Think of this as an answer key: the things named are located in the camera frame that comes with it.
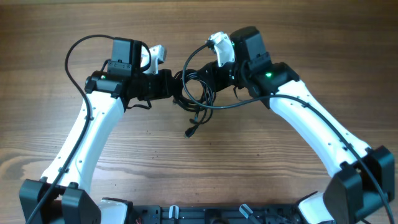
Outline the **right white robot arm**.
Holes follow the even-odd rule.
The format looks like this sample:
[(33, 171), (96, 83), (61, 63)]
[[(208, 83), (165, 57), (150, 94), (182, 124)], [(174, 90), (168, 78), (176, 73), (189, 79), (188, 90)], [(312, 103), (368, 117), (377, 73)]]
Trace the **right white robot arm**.
[(395, 161), (385, 147), (373, 149), (342, 126), (312, 96), (286, 63), (274, 63), (260, 32), (253, 26), (232, 34), (217, 32), (206, 46), (216, 60), (199, 70), (213, 91), (245, 88), (285, 119), (322, 161), (331, 180), (324, 192), (297, 205), (304, 223), (357, 223), (385, 208), (395, 196)]

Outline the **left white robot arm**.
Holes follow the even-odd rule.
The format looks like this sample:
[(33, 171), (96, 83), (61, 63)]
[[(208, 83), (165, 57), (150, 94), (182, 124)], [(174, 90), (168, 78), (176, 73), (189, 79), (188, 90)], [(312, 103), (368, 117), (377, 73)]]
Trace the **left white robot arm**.
[(104, 145), (124, 113), (149, 110), (152, 101), (169, 98), (174, 90), (162, 45), (113, 39), (112, 54), (102, 68), (79, 87), (83, 103), (61, 150), (39, 180), (23, 182), (19, 199), (27, 223), (139, 223), (133, 203), (117, 198), (95, 202), (90, 197), (93, 173)]

